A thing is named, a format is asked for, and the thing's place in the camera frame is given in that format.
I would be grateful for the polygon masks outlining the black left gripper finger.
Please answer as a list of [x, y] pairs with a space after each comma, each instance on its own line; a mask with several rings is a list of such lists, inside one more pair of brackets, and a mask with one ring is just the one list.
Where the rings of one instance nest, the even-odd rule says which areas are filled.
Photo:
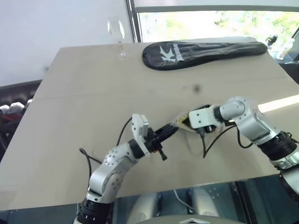
[[165, 128], [161, 133], [160, 133], [160, 143], [163, 141], [169, 139], [171, 136], [173, 136], [178, 128]]
[[156, 135], [173, 135], [176, 132], [176, 127], [168, 123], [155, 131]]

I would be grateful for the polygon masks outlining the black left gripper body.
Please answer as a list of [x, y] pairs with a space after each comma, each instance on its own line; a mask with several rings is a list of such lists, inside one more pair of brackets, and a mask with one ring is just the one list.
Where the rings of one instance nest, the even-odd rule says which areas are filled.
[[155, 131], [151, 127], [148, 129], [144, 144], [150, 153], [159, 152], [162, 160], [167, 160], [167, 156], [162, 151], [163, 147], [160, 143], [160, 135], [156, 135]]

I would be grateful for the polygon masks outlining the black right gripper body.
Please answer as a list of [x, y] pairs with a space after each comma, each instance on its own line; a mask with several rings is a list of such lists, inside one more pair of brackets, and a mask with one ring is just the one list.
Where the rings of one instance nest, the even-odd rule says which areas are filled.
[[214, 132], [215, 129], [216, 129], [216, 126], [214, 126], [214, 125], [199, 127], [199, 128], [197, 128], [197, 133], [201, 137], [204, 137], [206, 134]]

